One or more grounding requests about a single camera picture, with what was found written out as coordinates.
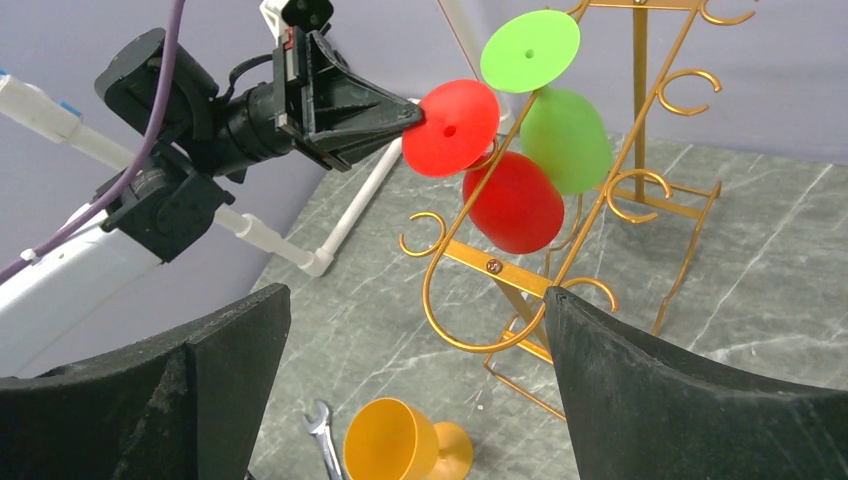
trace gray marble surface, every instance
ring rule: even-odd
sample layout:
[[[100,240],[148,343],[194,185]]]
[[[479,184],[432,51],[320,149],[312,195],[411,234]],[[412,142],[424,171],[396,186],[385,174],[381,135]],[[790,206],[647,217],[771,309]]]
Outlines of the gray marble surface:
[[[660,141],[649,142],[648,150],[649,166],[673,182],[707,190],[716,179],[724,182],[661,337],[751,372],[848,388],[848,169]],[[370,165],[328,174],[290,238],[318,247],[368,172]],[[420,292],[429,258],[404,255],[398,234],[411,248],[429,246],[437,238],[435,222],[408,217],[434,210],[451,222],[461,206],[460,185],[460,177],[424,178],[400,162],[327,275],[311,279],[279,259],[268,265],[257,287],[290,286],[293,321],[252,460],[258,478],[326,478],[301,412],[313,398],[334,407],[341,455],[354,414],[383,396],[402,399],[433,421],[462,425],[476,455],[469,479],[578,478],[565,422],[491,377],[481,356],[451,348],[424,316]],[[574,199],[568,205],[570,225]],[[606,281],[619,298],[618,318],[649,330],[693,226],[670,214],[631,225],[605,208],[569,277]],[[470,222],[457,238],[496,252]],[[539,271],[544,255],[502,258]],[[602,293],[575,291],[608,308]],[[491,280],[449,259],[439,266],[431,298],[443,325],[469,342],[492,342],[511,314]],[[516,351],[497,354],[495,363],[559,405],[549,365]]]

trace blue tape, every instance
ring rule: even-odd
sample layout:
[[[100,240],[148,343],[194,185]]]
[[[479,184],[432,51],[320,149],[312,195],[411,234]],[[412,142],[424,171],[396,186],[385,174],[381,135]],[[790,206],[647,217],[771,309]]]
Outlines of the blue tape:
[[[76,115],[77,117],[81,117],[81,116],[82,116],[82,112],[80,112],[79,110],[77,110],[76,108],[74,108],[74,107],[70,106],[69,104],[67,104],[67,103],[65,103],[65,102],[59,102],[59,106],[60,106],[60,107],[62,107],[62,108],[64,108],[65,110],[67,110],[67,111],[69,111],[69,112],[73,113],[73,114],[74,114],[74,115]]]

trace gray wall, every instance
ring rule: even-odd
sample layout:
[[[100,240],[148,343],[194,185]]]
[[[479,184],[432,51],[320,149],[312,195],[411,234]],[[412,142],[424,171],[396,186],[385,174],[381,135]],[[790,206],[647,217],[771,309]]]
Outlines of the gray wall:
[[[577,0],[466,0],[482,38],[521,13],[567,9]],[[709,103],[695,117],[656,105],[648,135],[805,160],[848,163],[848,1],[710,0],[710,11],[747,22],[720,27],[698,18],[672,71],[701,68],[722,81],[714,94],[701,78],[669,84],[668,99],[681,106]],[[686,14],[654,12],[650,18],[650,82]],[[582,25],[582,46],[557,86],[588,97],[612,131],[632,122],[631,15],[629,9],[594,8]],[[511,102],[520,108],[523,98]]]
[[[442,81],[467,75],[467,65],[435,3],[383,3],[388,18],[414,14],[417,21],[384,25],[382,19],[387,17],[362,9],[360,1],[338,2],[332,33],[347,42],[340,43],[339,50],[357,72],[404,95],[422,95]],[[267,53],[273,44],[258,4],[187,3],[180,42],[219,83],[236,63]],[[69,7],[55,0],[4,0],[0,68],[67,100],[84,113],[89,125],[134,149],[139,135],[103,106],[93,81],[127,42],[164,25],[169,5],[168,0],[79,0]],[[365,32],[373,44],[365,41]],[[414,37],[409,35],[436,40],[410,43]],[[412,54],[406,48],[410,45]],[[422,64],[439,69],[422,74]],[[246,76],[240,86],[267,78],[267,73],[260,70]],[[0,145],[0,262],[7,262],[60,226],[113,172],[5,117],[0,118]],[[322,169],[298,154],[266,162],[249,172],[244,186],[231,189],[238,198],[234,207],[287,231],[323,175]],[[305,247],[314,250],[323,240],[316,238]],[[24,373],[37,374],[118,348],[226,305],[249,291],[267,260],[259,250],[213,227],[173,264],[103,305]],[[298,312],[294,317],[306,320]]]

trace metal tool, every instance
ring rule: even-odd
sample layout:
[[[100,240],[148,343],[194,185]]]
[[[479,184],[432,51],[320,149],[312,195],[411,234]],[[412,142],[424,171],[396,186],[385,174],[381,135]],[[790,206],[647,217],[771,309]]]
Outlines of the metal tool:
[[[330,420],[332,412],[330,407],[321,400],[315,400],[315,405],[318,406],[318,418],[313,420],[307,413],[303,414],[303,425],[306,426],[306,431],[318,440],[321,446],[321,454],[324,456],[324,466],[327,467],[327,474],[330,480],[345,480],[342,467],[339,465],[339,458],[336,456],[336,449],[333,446],[333,435],[330,433]]]

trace gold metal rack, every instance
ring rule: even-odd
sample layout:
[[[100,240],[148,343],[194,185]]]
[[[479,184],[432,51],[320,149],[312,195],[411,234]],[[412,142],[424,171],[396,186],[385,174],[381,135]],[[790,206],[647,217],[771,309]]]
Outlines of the gold metal rack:
[[[453,238],[454,234],[457,232],[462,222],[468,216],[468,212],[470,211],[474,202],[477,200],[478,196],[480,195],[480,192],[485,187],[486,183],[489,181],[489,178],[491,178],[495,168],[497,168],[498,164],[500,163],[504,152],[507,151],[513,138],[518,133],[521,127],[521,123],[524,121],[524,118],[527,116],[530,107],[536,100],[538,91],[534,92],[530,96],[530,99],[522,108],[515,125],[510,129],[509,133],[507,134],[506,140],[503,142],[502,145],[500,145],[496,149],[495,153],[492,155],[486,175],[483,177],[483,179],[478,184],[477,188],[465,202],[465,205],[457,215],[456,220],[453,222],[450,228],[447,227],[445,220],[439,214],[435,212],[425,211],[413,215],[410,219],[417,220],[423,217],[430,217],[435,219],[439,223],[439,238],[430,248],[421,252],[412,251],[406,246],[403,234],[400,235],[400,247],[407,255],[412,257],[426,257],[432,255],[430,265],[427,268],[424,277],[424,284],[422,288],[422,300],[424,303],[424,312],[427,315],[427,319],[429,320],[430,325],[433,327],[436,333],[438,333],[439,336],[441,336],[450,345],[459,350],[463,350],[469,353],[486,354],[485,360],[483,362],[483,365],[486,370],[488,370],[492,375],[494,375],[502,382],[506,383],[511,388],[520,392],[522,395],[526,396],[539,406],[547,409],[549,412],[562,418],[563,420],[565,420],[565,415],[562,412],[552,407],[551,405],[545,403],[544,401],[540,400],[535,395],[533,395],[526,389],[520,387],[515,382],[507,378],[505,375],[495,371],[491,362],[492,357],[496,352],[500,352],[508,348],[518,346],[522,350],[529,352],[540,360],[548,362],[549,364],[553,364],[551,360],[551,355],[549,353],[548,339],[545,334],[544,328],[541,327],[541,322],[544,317],[545,306],[542,302],[539,302],[539,299],[543,297],[543,295],[545,294],[545,290],[547,290],[548,287],[559,285],[564,288],[570,288],[577,284],[594,285],[595,287],[601,289],[607,295],[611,304],[611,310],[616,311],[618,309],[618,301],[616,299],[615,294],[609,288],[609,286],[601,280],[591,277],[575,277],[570,279],[565,278],[566,274],[568,273],[569,269],[577,258],[578,251],[583,246],[587,236],[589,235],[589,231],[592,229],[595,220],[601,213],[604,204],[606,204],[609,209],[617,216],[634,224],[646,223],[657,217],[656,212],[652,212],[643,216],[636,216],[626,213],[618,207],[616,199],[624,199],[631,202],[640,203],[657,210],[682,215],[684,217],[689,217],[695,220],[695,228],[692,233],[692,240],[689,243],[689,249],[686,252],[686,257],[683,260],[683,265],[681,266],[680,271],[677,274],[677,278],[673,286],[671,287],[671,290],[668,292],[668,295],[666,295],[665,299],[660,305],[656,321],[654,322],[652,333],[656,335],[659,332],[663,323],[663,317],[665,316],[666,308],[668,307],[668,304],[671,299],[677,293],[677,290],[680,288],[680,285],[683,283],[683,279],[685,278],[686,272],[689,268],[689,263],[695,251],[695,246],[698,241],[698,236],[700,234],[701,227],[703,226],[704,221],[707,218],[707,214],[709,213],[713,202],[718,198],[719,194],[721,193],[721,182],[716,182],[715,186],[711,191],[699,190],[696,188],[691,188],[668,182],[665,178],[663,178],[661,174],[650,170],[646,166],[645,161],[645,119],[647,118],[648,112],[650,111],[651,106],[654,104],[655,100],[658,101],[663,106],[663,108],[665,108],[669,112],[681,116],[697,115],[709,108],[707,105],[685,108],[676,106],[669,102],[665,96],[665,88],[671,81],[677,78],[684,76],[698,76],[709,81],[712,84],[713,90],[715,92],[719,92],[721,90],[722,87],[718,78],[705,70],[685,69],[670,73],[672,64],[674,63],[674,60],[677,57],[681,46],[686,40],[686,36],[689,33],[690,28],[692,27],[693,23],[699,15],[705,21],[714,25],[721,26],[738,25],[748,20],[754,15],[753,12],[749,12],[737,18],[717,18],[710,14],[707,10],[708,1],[709,0],[581,0],[577,6],[568,11],[568,13],[570,15],[573,15],[574,18],[579,22],[583,18],[589,7],[632,9],[633,93],[635,100],[634,122],[630,132],[624,139],[624,142],[621,146],[621,150],[618,156],[616,157],[616,160],[613,163],[613,166],[611,167],[609,174],[606,177],[606,180],[602,185],[596,188],[598,190],[598,198],[595,200],[588,215],[582,222],[580,219],[582,217],[583,210],[583,196],[580,195],[578,197],[578,212],[575,218],[574,226],[571,230],[571,234],[561,244],[548,249],[546,255],[546,268],[544,275],[539,275],[537,273],[523,269],[517,265],[494,257],[489,253],[485,253],[474,247],[461,243]],[[660,68],[660,71],[656,77],[656,80],[654,81],[653,86],[650,90],[648,90],[647,44],[648,13],[650,10],[678,10],[686,12],[687,17],[683,24],[683,27],[680,30],[680,33],[677,36],[677,39],[672,45],[670,52],[666,56],[665,62]],[[632,169],[622,171],[624,161],[630,153],[631,149],[633,149],[634,151],[634,166]],[[628,178],[632,178],[634,180],[633,190],[628,190],[619,186],[619,184],[623,180]],[[645,193],[646,183],[660,186],[664,191],[665,198],[656,198],[647,195]],[[700,209],[674,203],[670,201],[670,199],[672,198],[675,192],[702,197],[706,201],[704,203],[704,206]],[[554,278],[549,278],[548,270],[550,269],[551,265],[552,253],[561,250],[569,245],[570,248],[568,250],[568,253],[566,254],[565,260],[562,263],[562,266],[560,267],[556,276]],[[498,287],[500,287],[501,291],[504,293],[506,298],[515,308],[516,315],[510,318],[504,329],[500,332],[500,336],[498,337],[498,340],[495,343],[479,345],[463,342],[451,336],[442,327],[438,320],[436,320],[436,317],[433,314],[433,307],[430,303],[430,284],[432,281],[433,274],[435,273],[436,266],[438,265],[439,261],[445,256],[452,258],[453,260],[456,260],[460,263],[463,263],[466,266],[471,267],[484,275],[489,276],[498,285]],[[535,298],[533,298],[531,302],[527,302],[521,293],[522,291],[527,292]],[[524,320],[526,326],[520,332],[515,332],[513,331],[513,327],[518,318]],[[528,338],[531,334],[535,337],[535,342]]]

